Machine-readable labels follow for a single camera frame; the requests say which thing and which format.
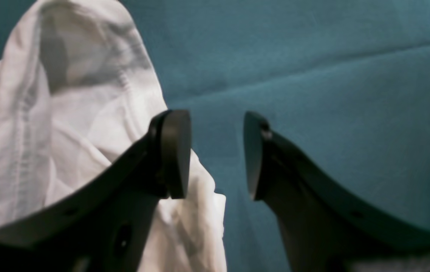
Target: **black frame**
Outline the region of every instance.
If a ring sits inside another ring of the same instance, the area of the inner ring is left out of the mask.
[[[155,116],[147,134],[71,196],[0,227],[0,272],[135,272],[160,198],[184,198],[191,122]]]
[[[292,270],[340,271],[395,258],[401,264],[430,254],[429,232],[341,187],[258,113],[245,115],[244,148],[250,196],[276,214]]]

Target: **white fabric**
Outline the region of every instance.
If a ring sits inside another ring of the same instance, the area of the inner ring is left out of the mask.
[[[115,0],[39,0],[0,60],[0,225],[91,181],[166,110]],[[224,272],[224,196],[192,151],[184,200],[161,200],[139,271]]]

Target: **black plastic part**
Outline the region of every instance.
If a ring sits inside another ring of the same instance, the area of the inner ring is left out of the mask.
[[[157,115],[89,184],[0,227],[0,272],[135,272],[158,200],[186,196],[190,150],[188,112]]]
[[[246,113],[244,147],[248,191],[277,215],[292,270],[344,271],[347,258],[430,248],[430,233],[348,192],[257,113]]]

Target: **rounded black end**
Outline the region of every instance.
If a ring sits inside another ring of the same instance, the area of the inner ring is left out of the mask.
[[[262,171],[264,143],[270,141],[270,127],[264,117],[255,112],[246,112],[244,118],[244,149],[247,185],[252,200],[259,200],[258,185]]]
[[[188,190],[191,154],[191,120],[186,110],[174,110],[161,129],[161,167],[172,198],[185,198]]]

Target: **screw hole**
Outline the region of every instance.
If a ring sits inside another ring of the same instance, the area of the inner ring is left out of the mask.
[[[361,212],[358,212],[357,210],[354,210],[351,212],[351,215],[355,218],[363,218],[365,217]]]
[[[129,247],[129,242],[132,236],[132,225],[129,223],[122,224],[116,233],[116,238],[114,239],[114,254],[116,256],[121,256],[126,252]]]

